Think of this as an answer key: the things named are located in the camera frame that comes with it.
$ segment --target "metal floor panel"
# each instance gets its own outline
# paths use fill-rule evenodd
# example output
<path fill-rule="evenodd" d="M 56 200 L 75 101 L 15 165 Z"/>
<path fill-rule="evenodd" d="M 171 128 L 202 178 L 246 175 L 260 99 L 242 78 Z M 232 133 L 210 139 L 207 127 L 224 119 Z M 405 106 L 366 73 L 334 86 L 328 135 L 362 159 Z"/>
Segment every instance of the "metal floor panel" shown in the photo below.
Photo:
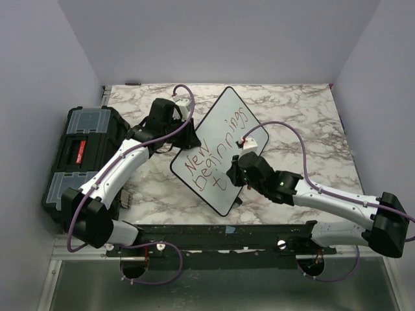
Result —
<path fill-rule="evenodd" d="M 354 258 L 326 260 L 322 277 L 347 273 Z M 146 281 L 174 271 L 150 271 Z M 336 283 L 311 281 L 296 270 L 187 270 L 163 286 L 121 281 L 119 263 L 63 261 L 51 310 L 399 310 L 382 257 L 363 257 L 356 275 Z"/>

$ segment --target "black toolbox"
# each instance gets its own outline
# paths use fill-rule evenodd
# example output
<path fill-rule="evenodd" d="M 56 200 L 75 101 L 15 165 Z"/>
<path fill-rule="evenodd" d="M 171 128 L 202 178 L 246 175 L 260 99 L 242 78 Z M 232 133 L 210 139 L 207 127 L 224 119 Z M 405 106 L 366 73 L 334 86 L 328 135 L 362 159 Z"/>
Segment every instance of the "black toolbox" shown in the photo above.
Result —
<path fill-rule="evenodd" d="M 66 188 L 79 189 L 116 153 L 130 129 L 117 110 L 77 107 L 69 111 L 64 133 L 51 169 L 41 204 L 55 222 L 60 222 L 60 198 Z M 110 208 L 118 219 L 121 190 Z"/>

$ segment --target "screw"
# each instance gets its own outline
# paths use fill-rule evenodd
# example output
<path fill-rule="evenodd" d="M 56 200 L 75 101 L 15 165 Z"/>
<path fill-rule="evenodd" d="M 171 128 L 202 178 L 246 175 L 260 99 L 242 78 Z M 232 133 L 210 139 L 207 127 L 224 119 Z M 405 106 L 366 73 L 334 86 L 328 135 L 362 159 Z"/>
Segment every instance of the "screw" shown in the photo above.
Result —
<path fill-rule="evenodd" d="M 284 240 L 279 240 L 278 243 L 277 243 L 277 245 L 278 245 L 278 248 L 280 250 L 284 250 L 287 247 L 287 243 L 285 243 Z"/>

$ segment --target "red label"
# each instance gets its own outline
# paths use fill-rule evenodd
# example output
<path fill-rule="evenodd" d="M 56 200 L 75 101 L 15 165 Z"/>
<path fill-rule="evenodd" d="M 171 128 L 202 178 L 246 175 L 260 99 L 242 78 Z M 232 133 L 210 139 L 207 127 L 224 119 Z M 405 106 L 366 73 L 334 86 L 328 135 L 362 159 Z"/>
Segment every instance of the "red label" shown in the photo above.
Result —
<path fill-rule="evenodd" d="M 80 146 L 79 146 L 78 156 L 77 156 L 77 164 L 82 163 L 82 158 L 84 157 L 85 146 L 86 146 L 86 141 L 80 141 Z"/>

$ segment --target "white marble table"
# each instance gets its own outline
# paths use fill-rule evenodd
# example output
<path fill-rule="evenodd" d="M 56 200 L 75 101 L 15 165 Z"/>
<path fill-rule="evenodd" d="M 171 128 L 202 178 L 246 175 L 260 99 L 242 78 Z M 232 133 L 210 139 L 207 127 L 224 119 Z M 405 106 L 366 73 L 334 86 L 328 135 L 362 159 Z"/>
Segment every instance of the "white marble table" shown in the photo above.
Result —
<path fill-rule="evenodd" d="M 196 98 L 195 124 L 202 120 L 226 85 L 188 85 Z M 169 98 L 174 84 L 113 86 L 108 105 L 131 125 L 139 123 L 157 97 Z M 329 86 L 233 86 L 260 121 L 279 120 L 297 128 L 305 140 L 309 174 L 318 183 L 361 193 L 361 185 Z M 267 126 L 270 140 L 263 156 L 276 170 L 303 174 L 296 136 L 282 126 Z M 154 155 L 128 180 L 130 210 L 120 220 L 133 224 L 302 224 L 308 220 L 341 220 L 322 211 L 277 205 L 254 190 L 244 190 L 243 204 L 219 216 L 170 171 L 177 150 Z"/>

